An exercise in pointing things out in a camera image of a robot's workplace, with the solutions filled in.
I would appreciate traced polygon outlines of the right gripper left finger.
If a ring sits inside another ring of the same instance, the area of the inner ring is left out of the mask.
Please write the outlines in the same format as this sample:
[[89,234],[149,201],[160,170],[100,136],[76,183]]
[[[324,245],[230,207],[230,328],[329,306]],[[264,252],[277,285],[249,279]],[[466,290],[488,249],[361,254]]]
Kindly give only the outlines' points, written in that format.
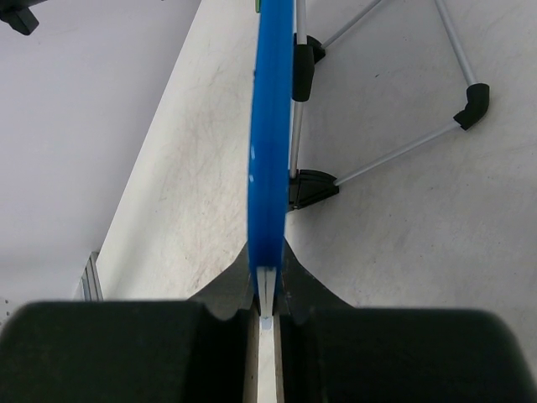
[[254,402],[257,313],[241,251],[185,301],[41,301],[1,334],[4,402]]

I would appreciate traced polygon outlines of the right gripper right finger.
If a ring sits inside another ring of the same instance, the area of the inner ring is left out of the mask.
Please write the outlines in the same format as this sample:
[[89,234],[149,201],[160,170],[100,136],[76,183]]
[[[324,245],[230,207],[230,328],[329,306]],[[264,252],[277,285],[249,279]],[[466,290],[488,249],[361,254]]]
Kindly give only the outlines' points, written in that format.
[[519,342],[473,309],[354,307],[284,251],[276,308],[280,402],[533,402]]

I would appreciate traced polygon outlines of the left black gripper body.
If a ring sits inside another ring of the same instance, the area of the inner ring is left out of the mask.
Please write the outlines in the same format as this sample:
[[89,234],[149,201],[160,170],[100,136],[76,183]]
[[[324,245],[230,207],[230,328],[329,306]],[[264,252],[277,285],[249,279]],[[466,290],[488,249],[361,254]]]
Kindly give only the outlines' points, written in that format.
[[1,21],[22,35],[31,35],[39,26],[39,20],[31,8],[46,0],[0,0]]

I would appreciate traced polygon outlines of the blue framed whiteboard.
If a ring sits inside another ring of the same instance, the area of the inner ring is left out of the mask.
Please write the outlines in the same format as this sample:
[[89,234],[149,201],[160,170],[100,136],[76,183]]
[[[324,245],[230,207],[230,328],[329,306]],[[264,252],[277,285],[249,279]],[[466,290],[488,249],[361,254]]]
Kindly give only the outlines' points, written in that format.
[[259,315],[273,315],[284,257],[289,186],[294,4],[263,1],[253,75],[248,161],[248,267]]

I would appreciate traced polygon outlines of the left aluminium frame post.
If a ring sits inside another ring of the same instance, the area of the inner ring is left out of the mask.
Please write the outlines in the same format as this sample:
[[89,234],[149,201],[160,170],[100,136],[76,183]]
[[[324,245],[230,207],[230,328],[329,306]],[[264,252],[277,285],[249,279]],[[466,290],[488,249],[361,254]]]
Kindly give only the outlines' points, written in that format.
[[83,299],[85,301],[102,301],[102,288],[99,281],[96,261],[98,252],[92,252],[86,262],[86,267],[82,273],[81,284]]

